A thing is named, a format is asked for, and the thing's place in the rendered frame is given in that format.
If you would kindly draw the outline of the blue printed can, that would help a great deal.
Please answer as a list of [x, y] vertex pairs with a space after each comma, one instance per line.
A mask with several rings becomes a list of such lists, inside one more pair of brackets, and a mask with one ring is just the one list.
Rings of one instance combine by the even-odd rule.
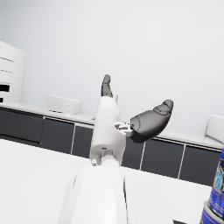
[[224, 149], [221, 150], [212, 191], [204, 203], [199, 224], [224, 224]]

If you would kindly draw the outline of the white microwave oven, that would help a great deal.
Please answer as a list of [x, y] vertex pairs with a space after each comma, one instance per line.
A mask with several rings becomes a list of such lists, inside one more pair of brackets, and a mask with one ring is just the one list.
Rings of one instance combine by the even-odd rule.
[[81, 100], [46, 95], [44, 109], [63, 115], [73, 116], [81, 112]]

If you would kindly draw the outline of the white rounded appliance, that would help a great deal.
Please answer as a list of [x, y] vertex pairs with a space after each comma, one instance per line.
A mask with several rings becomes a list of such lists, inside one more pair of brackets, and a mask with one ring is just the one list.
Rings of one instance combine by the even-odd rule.
[[210, 115], [206, 135], [224, 144], [224, 116]]

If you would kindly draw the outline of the tall white cabinet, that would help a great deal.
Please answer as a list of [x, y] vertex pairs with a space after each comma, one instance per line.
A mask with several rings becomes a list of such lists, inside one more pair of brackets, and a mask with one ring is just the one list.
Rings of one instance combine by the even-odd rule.
[[0, 102], [19, 102], [25, 53], [0, 41]]

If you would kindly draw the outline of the dark kitchen counter cabinets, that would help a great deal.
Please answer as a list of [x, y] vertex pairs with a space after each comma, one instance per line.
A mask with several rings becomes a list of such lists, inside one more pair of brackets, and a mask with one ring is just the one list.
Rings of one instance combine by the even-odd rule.
[[[94, 118], [60, 115], [19, 102], [0, 102], [0, 138], [89, 157]], [[208, 136], [164, 130], [145, 143], [127, 140], [122, 165], [210, 186], [222, 144]]]

